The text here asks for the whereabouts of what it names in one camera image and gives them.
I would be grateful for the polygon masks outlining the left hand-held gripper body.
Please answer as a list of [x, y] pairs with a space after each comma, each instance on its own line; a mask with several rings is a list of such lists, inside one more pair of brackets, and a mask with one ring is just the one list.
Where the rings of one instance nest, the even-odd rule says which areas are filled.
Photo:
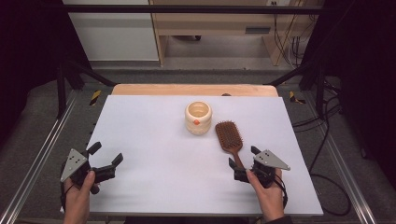
[[95, 184], [114, 178], [117, 168], [117, 159], [114, 159], [109, 165], [103, 167], [91, 167], [89, 157], [95, 154], [97, 150], [98, 147], [78, 152], [76, 149], [72, 148], [65, 160], [60, 181], [63, 183], [67, 178], [70, 178], [74, 183], [82, 185], [89, 171], [95, 172]]

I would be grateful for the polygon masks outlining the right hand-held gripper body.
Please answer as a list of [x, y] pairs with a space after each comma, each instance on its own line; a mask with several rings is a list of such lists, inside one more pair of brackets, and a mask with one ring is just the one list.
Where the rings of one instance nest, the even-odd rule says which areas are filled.
[[[260, 183], [269, 188], [273, 183], [277, 183], [276, 169], [290, 170], [290, 167], [269, 149], [261, 151], [253, 156], [251, 171], [258, 177]], [[233, 170], [233, 178], [241, 182], [248, 182], [245, 167]]]

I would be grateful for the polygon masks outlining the brown wooden hairbrush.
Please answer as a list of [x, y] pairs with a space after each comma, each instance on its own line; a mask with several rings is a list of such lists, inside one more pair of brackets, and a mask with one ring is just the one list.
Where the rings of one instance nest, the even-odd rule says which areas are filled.
[[219, 139], [220, 147], [233, 156], [238, 168], [243, 168], [244, 165], [238, 155], [243, 146], [243, 140], [236, 124], [232, 121], [221, 121], [215, 126], [215, 132]]

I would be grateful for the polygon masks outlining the cream cup with orange dot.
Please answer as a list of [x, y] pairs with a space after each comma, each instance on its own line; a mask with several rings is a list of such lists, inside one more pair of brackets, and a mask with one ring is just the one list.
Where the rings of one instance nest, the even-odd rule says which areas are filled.
[[191, 102], [185, 108], [185, 126], [190, 133], [202, 135], [211, 127], [212, 109], [206, 102]]

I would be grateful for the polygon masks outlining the person's left hand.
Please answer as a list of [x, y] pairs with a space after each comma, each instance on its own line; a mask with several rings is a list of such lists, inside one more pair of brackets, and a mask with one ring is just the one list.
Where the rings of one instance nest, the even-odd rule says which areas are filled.
[[90, 190], [94, 185], [95, 172], [89, 171], [81, 187], [75, 187], [70, 179], [66, 187], [65, 213], [71, 216], [87, 216], [90, 212]]

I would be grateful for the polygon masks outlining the person's right hand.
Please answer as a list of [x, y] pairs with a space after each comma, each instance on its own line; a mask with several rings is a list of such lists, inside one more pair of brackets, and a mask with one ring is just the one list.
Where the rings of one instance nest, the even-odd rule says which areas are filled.
[[256, 192], [262, 216], [283, 215], [283, 191], [279, 185], [273, 183], [269, 188], [265, 188], [258, 177], [249, 169], [246, 169], [247, 179]]

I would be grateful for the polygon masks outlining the white board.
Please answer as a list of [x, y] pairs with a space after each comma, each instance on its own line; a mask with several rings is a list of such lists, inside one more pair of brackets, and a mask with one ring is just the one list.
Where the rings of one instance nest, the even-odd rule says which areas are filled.
[[[203, 135], [185, 127], [191, 96], [110, 95], [91, 141], [101, 148], [94, 167], [121, 154], [116, 176], [91, 197], [95, 215], [255, 216], [261, 211], [253, 188], [233, 178], [229, 155], [214, 130]], [[233, 121], [242, 136], [239, 157], [253, 163], [251, 147], [269, 149], [289, 166], [283, 174], [286, 213], [319, 216], [318, 196], [307, 172], [290, 118], [279, 97], [206, 96], [212, 121]]]

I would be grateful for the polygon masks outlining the black metal stand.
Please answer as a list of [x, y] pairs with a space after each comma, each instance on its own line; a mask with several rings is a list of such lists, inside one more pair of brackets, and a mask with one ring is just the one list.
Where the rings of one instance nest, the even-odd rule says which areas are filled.
[[80, 76], [81, 74], [85, 74], [108, 87], [115, 87], [117, 85], [116, 82], [95, 73], [91, 68], [83, 66], [76, 61], [60, 63], [57, 68], [58, 119], [66, 111], [65, 82], [68, 81], [73, 90], [81, 90], [85, 85], [85, 82]]
[[299, 87], [302, 91], [309, 91], [313, 86], [316, 86], [316, 99], [315, 99], [315, 110], [321, 119], [324, 119], [324, 65], [321, 61], [310, 60], [300, 65], [299, 67], [288, 72], [286, 75], [279, 77], [271, 82], [270, 86], [277, 87], [285, 81], [297, 76], [302, 75]]

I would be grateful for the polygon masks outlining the person's black clothing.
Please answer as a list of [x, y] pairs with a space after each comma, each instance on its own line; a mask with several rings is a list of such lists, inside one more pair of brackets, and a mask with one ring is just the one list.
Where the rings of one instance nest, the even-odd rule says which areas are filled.
[[127, 217], [124, 224], [251, 224], [247, 217]]

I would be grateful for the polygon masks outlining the wooden table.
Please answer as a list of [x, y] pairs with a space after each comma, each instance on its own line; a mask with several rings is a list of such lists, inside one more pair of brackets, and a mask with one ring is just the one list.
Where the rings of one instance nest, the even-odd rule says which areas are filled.
[[277, 97], [274, 86], [250, 84], [118, 84], [112, 95], [208, 95]]

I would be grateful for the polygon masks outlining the black curtain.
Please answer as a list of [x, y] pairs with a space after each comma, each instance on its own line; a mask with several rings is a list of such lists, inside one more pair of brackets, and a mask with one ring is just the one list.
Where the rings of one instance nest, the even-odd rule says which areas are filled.
[[63, 0], [0, 0], [0, 145], [11, 135], [29, 91], [56, 78], [63, 59], [90, 67]]
[[341, 80], [349, 120], [396, 188], [396, 0], [324, 0], [304, 60]]

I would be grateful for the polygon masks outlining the white cabinet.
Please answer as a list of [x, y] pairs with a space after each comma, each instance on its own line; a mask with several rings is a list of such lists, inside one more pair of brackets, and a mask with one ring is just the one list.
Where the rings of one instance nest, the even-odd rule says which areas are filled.
[[70, 13], [90, 61], [158, 61], [149, 13]]

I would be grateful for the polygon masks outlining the light wooden desk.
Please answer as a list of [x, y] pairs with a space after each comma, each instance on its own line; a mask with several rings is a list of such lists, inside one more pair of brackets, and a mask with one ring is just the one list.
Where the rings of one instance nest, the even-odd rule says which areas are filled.
[[[321, 7], [324, 0], [148, 0], [152, 6]], [[257, 35], [274, 66], [285, 61], [294, 36], [307, 39], [314, 15], [154, 13], [158, 39], [171, 35]]]

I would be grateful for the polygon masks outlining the black horizontal bar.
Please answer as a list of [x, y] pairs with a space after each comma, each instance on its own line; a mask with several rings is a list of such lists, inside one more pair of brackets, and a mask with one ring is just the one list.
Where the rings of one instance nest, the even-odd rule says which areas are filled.
[[209, 13], [209, 14], [297, 14], [320, 15], [326, 7], [240, 7], [240, 6], [145, 6], [145, 5], [63, 5], [67, 12], [81, 13]]

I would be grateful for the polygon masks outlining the aluminium rail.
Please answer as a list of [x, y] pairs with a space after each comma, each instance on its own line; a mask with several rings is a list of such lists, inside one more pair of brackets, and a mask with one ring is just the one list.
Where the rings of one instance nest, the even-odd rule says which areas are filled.
[[330, 134], [326, 137], [326, 147], [361, 224], [377, 224], [375, 216], [366, 202], [357, 181]]
[[66, 124], [71, 111], [73, 110], [76, 100], [79, 96], [79, 91], [71, 91], [66, 101], [66, 108], [64, 113], [55, 120], [51, 127], [49, 134], [46, 137], [43, 145], [35, 156], [35, 160], [30, 166], [27, 174], [22, 180], [18, 190], [14, 194], [12, 200], [8, 204], [6, 210], [0, 216], [0, 224], [14, 224], [21, 209], [23, 208], [36, 180], [41, 173], [52, 149], [54, 148], [61, 132]]

